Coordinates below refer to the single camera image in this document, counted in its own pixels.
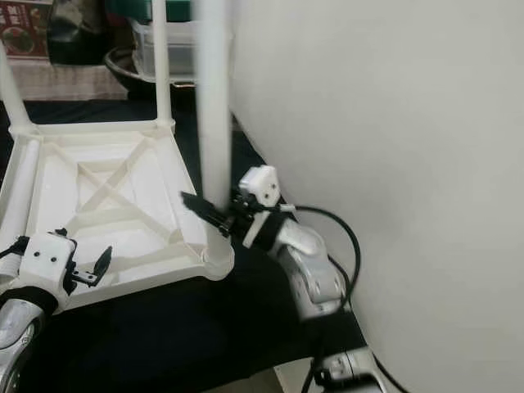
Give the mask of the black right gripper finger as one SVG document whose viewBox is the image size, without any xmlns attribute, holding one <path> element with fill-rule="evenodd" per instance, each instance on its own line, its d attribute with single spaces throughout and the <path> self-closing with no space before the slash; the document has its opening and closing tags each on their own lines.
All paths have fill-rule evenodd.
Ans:
<svg viewBox="0 0 524 393">
<path fill-rule="evenodd" d="M 218 209 L 212 202 L 196 194 L 180 192 L 181 201 L 186 209 L 190 210 L 196 217 L 212 225 L 221 235 L 231 233 L 231 217 L 223 210 Z"/>
</svg>

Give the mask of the white plastic children tabletop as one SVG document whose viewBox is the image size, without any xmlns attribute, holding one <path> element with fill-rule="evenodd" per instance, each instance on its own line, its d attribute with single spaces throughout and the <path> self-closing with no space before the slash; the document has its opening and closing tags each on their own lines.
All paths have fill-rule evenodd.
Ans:
<svg viewBox="0 0 524 393">
<path fill-rule="evenodd" d="M 75 262 L 89 270 L 113 247 L 97 286 L 79 286 L 68 309 L 105 302 L 186 278 L 225 278 L 233 252 L 216 229 L 181 201 L 193 193 L 172 132 L 154 120 L 36 124 L 37 133 L 13 133 L 2 181 L 1 215 L 15 162 L 29 139 L 40 142 L 29 216 L 22 236 L 63 228 L 76 240 Z"/>
</svg>

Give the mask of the white plastic table leg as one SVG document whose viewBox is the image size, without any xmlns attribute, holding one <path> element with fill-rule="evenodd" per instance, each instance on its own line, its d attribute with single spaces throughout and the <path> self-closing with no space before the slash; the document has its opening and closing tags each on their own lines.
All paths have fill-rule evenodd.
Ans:
<svg viewBox="0 0 524 393">
<path fill-rule="evenodd" d="M 36 124 L 29 118 L 24 102 L 19 93 L 14 72 L 4 57 L 0 60 L 0 94 L 5 112 L 11 123 L 11 133 L 34 134 Z"/>
<path fill-rule="evenodd" d="M 40 142 L 37 139 L 29 139 L 23 146 L 19 160 L 15 162 L 15 172 L 8 184 L 7 209 L 2 217 L 0 236 L 3 250 L 9 247 L 15 240 L 22 236 L 29 216 L 29 205 L 33 195 L 33 181 L 36 176 L 36 164 Z"/>
<path fill-rule="evenodd" d="M 171 83 L 167 39 L 167 2 L 152 0 L 152 37 L 155 62 L 156 124 L 158 129 L 171 132 L 174 119 L 171 110 Z"/>
<path fill-rule="evenodd" d="M 196 108 L 203 195 L 225 210 L 231 192 L 228 0 L 193 0 Z"/>
</svg>

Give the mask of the black tablecloth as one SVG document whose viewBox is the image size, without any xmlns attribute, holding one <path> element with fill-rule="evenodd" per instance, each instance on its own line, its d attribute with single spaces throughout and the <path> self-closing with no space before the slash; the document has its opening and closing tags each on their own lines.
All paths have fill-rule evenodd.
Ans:
<svg viewBox="0 0 524 393">
<path fill-rule="evenodd" d="M 354 314 L 303 321 L 278 263 L 235 252 L 224 280 L 189 278 L 50 318 L 18 393 L 197 393 L 366 344 Z"/>
</svg>

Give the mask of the clear plastic bin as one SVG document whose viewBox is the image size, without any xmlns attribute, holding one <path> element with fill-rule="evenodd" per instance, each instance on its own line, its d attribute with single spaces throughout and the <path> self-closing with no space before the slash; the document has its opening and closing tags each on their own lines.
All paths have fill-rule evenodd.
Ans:
<svg viewBox="0 0 524 393">
<path fill-rule="evenodd" d="M 155 79 L 155 42 L 153 28 L 150 24 L 131 20 L 134 49 L 133 63 L 136 71 L 147 81 Z M 167 57 L 169 79 L 186 81 L 194 74 L 194 23 L 168 22 L 165 27 L 167 34 Z"/>
</svg>

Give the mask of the black wok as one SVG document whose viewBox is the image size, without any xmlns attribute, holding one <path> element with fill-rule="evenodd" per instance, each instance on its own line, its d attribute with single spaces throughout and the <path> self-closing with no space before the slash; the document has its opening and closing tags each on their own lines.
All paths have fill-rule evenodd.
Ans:
<svg viewBox="0 0 524 393">
<path fill-rule="evenodd" d="M 134 49 L 131 46 L 121 46 L 106 53 L 104 63 L 107 70 L 115 76 L 117 83 L 127 90 L 129 100 L 155 101 L 155 80 L 152 76 L 139 74 L 134 63 Z M 194 79 L 169 79 L 169 94 L 172 100 L 183 100 L 194 93 Z"/>
</svg>

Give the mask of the beige cloth cover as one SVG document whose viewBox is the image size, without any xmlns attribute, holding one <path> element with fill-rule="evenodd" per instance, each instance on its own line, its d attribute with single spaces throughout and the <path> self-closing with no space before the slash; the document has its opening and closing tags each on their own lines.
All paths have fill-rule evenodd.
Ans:
<svg viewBox="0 0 524 393">
<path fill-rule="evenodd" d="M 124 100 L 127 89 L 104 65 L 52 65 L 10 59 L 12 76 L 24 101 Z"/>
</svg>

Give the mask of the dark green pot lid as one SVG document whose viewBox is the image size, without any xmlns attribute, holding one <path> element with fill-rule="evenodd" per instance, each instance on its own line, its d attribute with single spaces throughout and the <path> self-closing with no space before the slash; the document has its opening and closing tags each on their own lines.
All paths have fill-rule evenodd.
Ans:
<svg viewBox="0 0 524 393">
<path fill-rule="evenodd" d="M 192 0 L 162 0 L 168 22 L 193 20 Z M 153 0 L 105 0 L 107 10 L 119 16 L 138 22 L 153 20 Z"/>
</svg>

